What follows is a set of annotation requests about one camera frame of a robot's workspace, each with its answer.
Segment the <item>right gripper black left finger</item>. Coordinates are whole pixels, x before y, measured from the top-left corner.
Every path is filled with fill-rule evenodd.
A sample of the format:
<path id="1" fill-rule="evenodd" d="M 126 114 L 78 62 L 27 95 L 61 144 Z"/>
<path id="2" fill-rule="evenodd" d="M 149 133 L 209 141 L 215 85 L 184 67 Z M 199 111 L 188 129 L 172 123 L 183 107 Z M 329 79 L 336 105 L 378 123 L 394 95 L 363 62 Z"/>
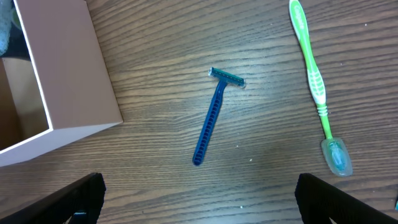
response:
<path id="1" fill-rule="evenodd" d="M 105 192 L 102 174 L 91 173 L 2 218 L 1 224 L 96 224 Z"/>

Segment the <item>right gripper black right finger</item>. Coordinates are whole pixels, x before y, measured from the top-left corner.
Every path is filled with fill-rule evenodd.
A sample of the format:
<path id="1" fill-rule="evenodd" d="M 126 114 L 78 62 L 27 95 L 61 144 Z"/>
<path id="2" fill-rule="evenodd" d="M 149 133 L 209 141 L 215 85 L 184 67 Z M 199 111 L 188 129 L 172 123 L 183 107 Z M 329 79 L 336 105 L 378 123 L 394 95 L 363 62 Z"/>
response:
<path id="1" fill-rule="evenodd" d="M 304 224 L 397 224 L 396 219 L 309 173 L 299 175 L 295 198 Z"/>

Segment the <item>clear pump dispenser bottle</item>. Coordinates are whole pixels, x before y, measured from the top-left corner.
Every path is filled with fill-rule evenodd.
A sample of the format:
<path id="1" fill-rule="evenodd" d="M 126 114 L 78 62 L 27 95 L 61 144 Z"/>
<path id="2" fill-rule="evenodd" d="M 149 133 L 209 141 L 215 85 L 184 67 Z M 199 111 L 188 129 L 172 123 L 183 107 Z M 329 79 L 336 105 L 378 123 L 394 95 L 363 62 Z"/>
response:
<path id="1" fill-rule="evenodd" d="M 1 35 L 0 35 L 0 44 L 1 44 L 1 55 L 3 55 L 9 45 L 9 36 L 12 27 L 11 22 L 11 11 L 12 11 L 12 1 L 11 0 L 1 0 Z"/>

